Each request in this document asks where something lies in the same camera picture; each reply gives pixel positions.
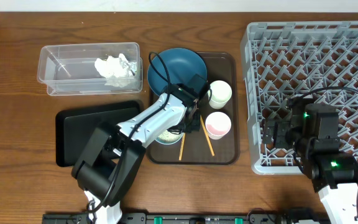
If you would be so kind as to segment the white cup pink inside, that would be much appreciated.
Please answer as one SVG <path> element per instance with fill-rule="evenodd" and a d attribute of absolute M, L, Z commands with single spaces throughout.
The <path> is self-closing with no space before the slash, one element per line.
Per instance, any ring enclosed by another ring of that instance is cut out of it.
<path fill-rule="evenodd" d="M 223 112 L 214 112 L 208 115 L 205 120 L 208 136 L 218 140 L 225 136 L 231 129 L 231 119 Z"/>

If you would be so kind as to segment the white cup green inside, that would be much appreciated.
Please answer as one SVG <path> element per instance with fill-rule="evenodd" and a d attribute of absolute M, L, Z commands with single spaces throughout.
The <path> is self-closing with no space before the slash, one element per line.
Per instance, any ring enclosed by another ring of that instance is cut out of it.
<path fill-rule="evenodd" d="M 221 109 L 231 99 L 232 88 L 231 86 L 222 80 L 216 80 L 210 84 L 212 92 L 208 92 L 209 105 L 213 109 Z"/>

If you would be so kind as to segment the white napkin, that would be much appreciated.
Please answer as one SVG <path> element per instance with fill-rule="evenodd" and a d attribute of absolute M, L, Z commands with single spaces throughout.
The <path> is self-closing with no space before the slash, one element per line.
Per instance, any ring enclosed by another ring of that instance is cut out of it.
<path fill-rule="evenodd" d="M 106 80 L 105 85 L 124 88 L 136 81 L 136 61 L 128 61 L 124 54 L 109 56 L 106 60 L 97 58 L 94 67 Z"/>

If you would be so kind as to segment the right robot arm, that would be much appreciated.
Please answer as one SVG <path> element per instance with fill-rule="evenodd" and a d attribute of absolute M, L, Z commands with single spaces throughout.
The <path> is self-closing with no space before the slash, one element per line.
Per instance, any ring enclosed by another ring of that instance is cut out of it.
<path fill-rule="evenodd" d="M 335 107 L 307 99 L 291 109 L 290 119 L 265 120 L 262 142 L 294 151 L 331 223 L 358 223 L 358 163 L 340 151 L 338 127 Z"/>

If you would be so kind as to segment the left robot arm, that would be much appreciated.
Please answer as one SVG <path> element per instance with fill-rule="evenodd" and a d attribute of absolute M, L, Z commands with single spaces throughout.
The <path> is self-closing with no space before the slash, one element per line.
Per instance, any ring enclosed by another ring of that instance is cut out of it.
<path fill-rule="evenodd" d="M 87 223 L 118 223 L 120 201 L 132 186 L 147 147 L 164 131 L 191 130 L 209 88 L 171 84 L 137 116 L 97 127 L 71 171 L 88 198 Z"/>

